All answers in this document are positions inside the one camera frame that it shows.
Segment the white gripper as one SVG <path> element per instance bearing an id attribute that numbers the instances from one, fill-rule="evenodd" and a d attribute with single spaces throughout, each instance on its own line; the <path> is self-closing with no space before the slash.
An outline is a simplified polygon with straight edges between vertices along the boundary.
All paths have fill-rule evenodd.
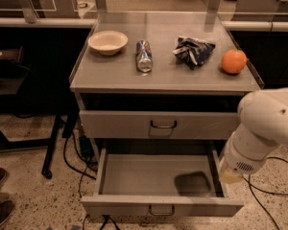
<path id="1" fill-rule="evenodd" d="M 242 182 L 242 174 L 258 172 L 264 166 L 268 154 L 277 148 L 276 142 L 259 137 L 240 124 L 224 147 L 219 180 L 226 184 Z"/>

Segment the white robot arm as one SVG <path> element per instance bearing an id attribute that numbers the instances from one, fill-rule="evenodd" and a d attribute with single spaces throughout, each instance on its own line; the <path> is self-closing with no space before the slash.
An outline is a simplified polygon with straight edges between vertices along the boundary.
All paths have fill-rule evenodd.
<path id="1" fill-rule="evenodd" d="M 238 105 L 240 124 L 224 147 L 219 180 L 232 184 L 257 173 L 268 154 L 288 146 L 288 88 L 247 94 Z"/>

